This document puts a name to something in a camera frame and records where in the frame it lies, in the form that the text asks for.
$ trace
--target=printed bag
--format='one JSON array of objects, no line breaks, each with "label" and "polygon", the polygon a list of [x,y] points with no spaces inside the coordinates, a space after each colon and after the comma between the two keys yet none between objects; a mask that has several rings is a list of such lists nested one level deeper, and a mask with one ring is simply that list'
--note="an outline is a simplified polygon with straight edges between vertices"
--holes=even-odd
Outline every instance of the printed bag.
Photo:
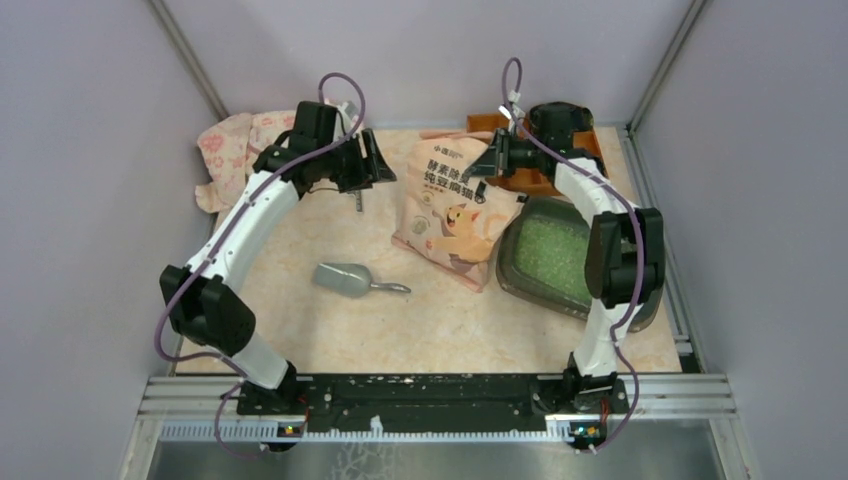
[{"label": "printed bag", "polygon": [[522,204],[520,193],[463,175],[487,147],[473,137],[477,135],[447,135],[415,144],[407,164],[404,211],[392,242],[481,292],[495,243]]}]

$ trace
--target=litter scoop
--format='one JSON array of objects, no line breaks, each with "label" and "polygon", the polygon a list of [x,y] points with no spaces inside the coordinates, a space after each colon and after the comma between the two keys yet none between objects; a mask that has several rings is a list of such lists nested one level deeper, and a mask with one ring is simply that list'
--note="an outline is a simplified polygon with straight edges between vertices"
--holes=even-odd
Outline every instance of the litter scoop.
[{"label": "litter scoop", "polygon": [[412,293],[406,285],[374,282],[368,267],[358,263],[319,263],[312,283],[350,298],[359,298],[371,290]]}]

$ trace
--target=gray litter tray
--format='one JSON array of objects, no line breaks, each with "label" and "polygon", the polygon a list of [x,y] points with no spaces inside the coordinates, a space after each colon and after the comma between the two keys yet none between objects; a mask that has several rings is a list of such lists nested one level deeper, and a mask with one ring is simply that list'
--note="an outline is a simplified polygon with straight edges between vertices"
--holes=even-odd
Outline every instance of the gray litter tray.
[{"label": "gray litter tray", "polygon": [[[592,298],[583,276],[588,245],[589,226],[571,203],[531,197],[501,239],[498,283],[516,297],[585,320]],[[661,298],[662,289],[648,297],[629,331],[653,322]]]}]

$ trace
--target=black mounting plate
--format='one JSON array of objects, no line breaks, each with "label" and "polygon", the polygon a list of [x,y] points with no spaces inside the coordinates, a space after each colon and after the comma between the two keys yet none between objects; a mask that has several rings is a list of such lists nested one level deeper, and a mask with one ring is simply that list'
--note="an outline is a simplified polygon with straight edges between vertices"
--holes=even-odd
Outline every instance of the black mounting plate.
[{"label": "black mounting plate", "polygon": [[[545,415],[600,412],[600,403],[577,411],[556,374],[316,374],[298,375],[296,388],[305,404],[245,385],[237,411],[303,415],[308,407],[311,432],[369,431],[379,415],[392,433],[544,431]],[[627,411],[619,392],[620,380],[609,397],[611,413]]]}]

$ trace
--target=green litter pellet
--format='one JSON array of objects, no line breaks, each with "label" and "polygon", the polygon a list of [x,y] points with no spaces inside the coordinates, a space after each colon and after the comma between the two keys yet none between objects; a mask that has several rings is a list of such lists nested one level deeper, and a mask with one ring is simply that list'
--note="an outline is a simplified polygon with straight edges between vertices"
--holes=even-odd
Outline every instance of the green litter pellet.
[{"label": "green litter pellet", "polygon": [[588,307],[592,295],[583,274],[588,248],[588,230],[534,215],[521,226],[515,266],[525,275]]}]

